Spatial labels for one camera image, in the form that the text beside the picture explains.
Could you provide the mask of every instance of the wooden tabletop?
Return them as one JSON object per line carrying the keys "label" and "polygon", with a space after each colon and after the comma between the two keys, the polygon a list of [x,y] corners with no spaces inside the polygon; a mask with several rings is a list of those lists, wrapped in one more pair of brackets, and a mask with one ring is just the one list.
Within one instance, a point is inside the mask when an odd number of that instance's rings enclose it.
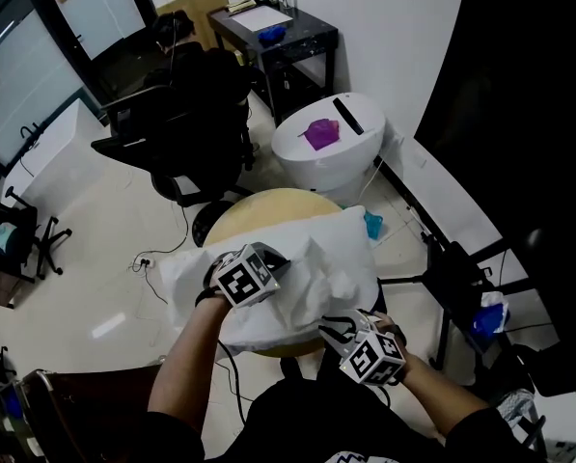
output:
{"label": "wooden tabletop", "polygon": [[[340,211],[338,205],[314,192],[287,188],[265,190],[228,209],[214,224],[204,244],[211,245],[241,233],[272,227],[286,221],[304,220]],[[323,344],[322,338],[316,338],[305,343],[277,346],[256,353],[275,358],[300,357],[319,350]]]}

